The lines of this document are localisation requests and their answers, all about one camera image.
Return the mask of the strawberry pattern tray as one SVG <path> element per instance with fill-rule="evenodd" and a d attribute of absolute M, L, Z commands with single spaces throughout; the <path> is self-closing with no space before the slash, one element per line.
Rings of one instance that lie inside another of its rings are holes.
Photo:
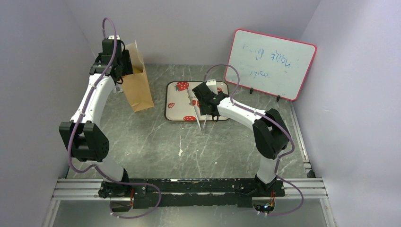
<path fill-rule="evenodd" d="M 181 84 L 181 86 L 176 87 L 175 84 L 177 83 Z M 176 122 L 196 121 L 187 91 L 185 90 L 185 88 L 188 87 L 191 94 L 192 103 L 195 104 L 195 110 L 199 121 L 204 121 L 205 115 L 200 114 L 199 101 L 192 92 L 192 89 L 200 83 L 200 81 L 172 81 L 167 84 L 165 101 L 165 118 L 167 120 Z M 212 120 L 212 117 L 208 115 L 207 121 Z"/>

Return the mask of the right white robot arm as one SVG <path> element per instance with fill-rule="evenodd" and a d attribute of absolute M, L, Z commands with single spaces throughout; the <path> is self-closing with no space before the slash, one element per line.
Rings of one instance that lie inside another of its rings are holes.
<path fill-rule="evenodd" d="M 289 131 L 276 109 L 254 109 L 231 99 L 228 94 L 211 90 L 212 85 L 202 82 L 192 89 L 200 103 L 201 115 L 226 117 L 253 132 L 255 146 L 261 154 L 259 169 L 255 175 L 255 190 L 261 196 L 273 190 L 277 180 L 276 163 L 281 151 L 290 142 Z"/>

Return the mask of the brown paper bag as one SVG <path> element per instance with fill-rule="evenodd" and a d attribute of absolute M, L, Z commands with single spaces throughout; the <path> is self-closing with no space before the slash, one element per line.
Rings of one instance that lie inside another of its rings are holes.
<path fill-rule="evenodd" d="M 154 107 L 143 55 L 137 42 L 126 46 L 131 58 L 133 73 L 123 77 L 123 93 L 133 111 L 138 112 Z"/>

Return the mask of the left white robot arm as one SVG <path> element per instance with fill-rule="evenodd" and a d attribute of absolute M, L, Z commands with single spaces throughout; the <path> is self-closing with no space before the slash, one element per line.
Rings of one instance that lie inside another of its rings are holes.
<path fill-rule="evenodd" d="M 102 52 L 89 70 L 89 82 L 83 99 L 59 133 L 68 153 L 70 168 L 76 173 L 95 169 L 103 177 L 100 198 L 133 195 L 127 171 L 108 155 L 110 143 L 100 129 L 106 101 L 123 77 L 133 72 L 129 51 L 118 35 L 102 40 Z"/>

